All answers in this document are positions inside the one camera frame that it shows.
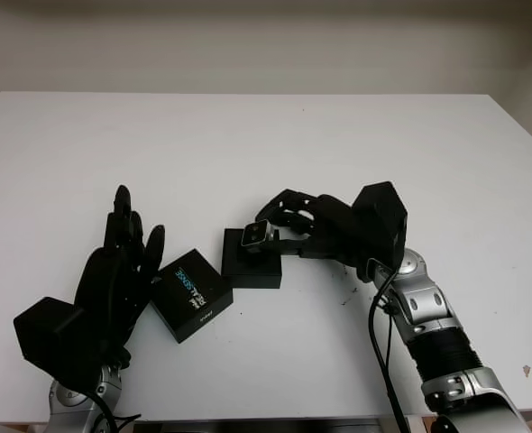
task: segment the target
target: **small black box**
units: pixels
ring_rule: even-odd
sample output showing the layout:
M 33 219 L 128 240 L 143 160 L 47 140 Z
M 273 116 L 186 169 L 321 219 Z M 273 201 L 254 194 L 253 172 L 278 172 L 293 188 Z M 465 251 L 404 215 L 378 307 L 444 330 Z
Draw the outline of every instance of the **small black box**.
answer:
M 279 289 L 282 281 L 280 254 L 274 251 L 249 253 L 242 247 L 242 228 L 224 230 L 222 277 L 231 287 Z
M 160 270 L 151 303 L 181 343 L 232 304 L 232 288 L 197 250 Z

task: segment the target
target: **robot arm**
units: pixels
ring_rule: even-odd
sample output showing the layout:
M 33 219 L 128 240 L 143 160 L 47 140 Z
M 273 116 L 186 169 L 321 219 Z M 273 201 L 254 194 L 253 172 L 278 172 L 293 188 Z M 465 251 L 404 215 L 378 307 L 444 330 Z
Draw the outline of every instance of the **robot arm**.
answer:
M 131 358 L 124 345 L 150 301 L 164 227 L 154 227 L 145 246 L 142 236 L 130 192 L 120 186 L 104 245 L 87 259 L 74 303 L 44 298 L 14 319 L 23 357 L 54 378 L 46 433 L 118 431 L 119 372 Z
M 529 432 L 492 369 L 471 349 L 448 300 L 428 277 L 424 259 L 405 249 L 406 222 L 407 211 L 389 182 L 364 187 L 351 207 L 330 196 L 286 189 L 245 228 L 243 246 L 250 253 L 275 250 L 337 260 L 354 267 L 360 280 L 372 281 L 379 289 L 373 304 L 384 301 L 417 363 L 427 406 L 438 414 L 433 432 Z M 280 240 L 270 223 L 309 237 Z M 375 352 L 399 428 L 406 432 L 388 367 L 380 349 Z
M 387 271 L 378 268 L 380 287 Z M 491 368 L 471 349 L 463 327 L 424 259 L 405 250 L 386 291 L 387 305 L 423 380 L 429 409 L 439 414 L 433 432 L 529 432 Z

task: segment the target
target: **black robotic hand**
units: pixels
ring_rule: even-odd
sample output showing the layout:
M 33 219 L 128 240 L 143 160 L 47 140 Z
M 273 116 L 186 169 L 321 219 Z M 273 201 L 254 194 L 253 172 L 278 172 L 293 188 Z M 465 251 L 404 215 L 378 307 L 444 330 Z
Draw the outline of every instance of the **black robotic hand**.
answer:
M 390 182 L 366 186 L 352 206 L 328 195 L 309 196 L 285 189 L 244 229 L 250 252 L 276 250 L 308 259 L 337 260 L 356 268 L 364 282 L 380 264 L 395 271 L 404 255 L 407 211 Z M 280 240 L 274 226 L 288 227 L 303 240 Z
M 23 357 L 77 392 L 92 391 L 103 366 L 126 368 L 124 348 L 150 301 L 160 267 L 164 227 L 142 242 L 140 215 L 120 186 L 108 214 L 104 246 L 88 258 L 73 305 L 44 298 L 14 320 Z

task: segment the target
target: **white wall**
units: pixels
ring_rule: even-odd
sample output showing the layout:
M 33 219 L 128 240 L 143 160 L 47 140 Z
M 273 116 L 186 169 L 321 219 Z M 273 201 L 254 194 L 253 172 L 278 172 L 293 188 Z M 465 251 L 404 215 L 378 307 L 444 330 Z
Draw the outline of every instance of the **white wall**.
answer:
M 528 0 L 0 0 L 0 90 L 483 93 L 532 133 L 529 52 Z

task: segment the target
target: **black rubber sleeve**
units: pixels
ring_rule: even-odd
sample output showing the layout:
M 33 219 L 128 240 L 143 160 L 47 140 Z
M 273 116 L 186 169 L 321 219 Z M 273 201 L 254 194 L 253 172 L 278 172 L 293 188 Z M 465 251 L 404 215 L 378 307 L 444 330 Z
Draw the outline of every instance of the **black rubber sleeve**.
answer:
M 459 327 L 418 336 L 408 343 L 423 382 L 447 374 L 482 367 L 471 342 Z

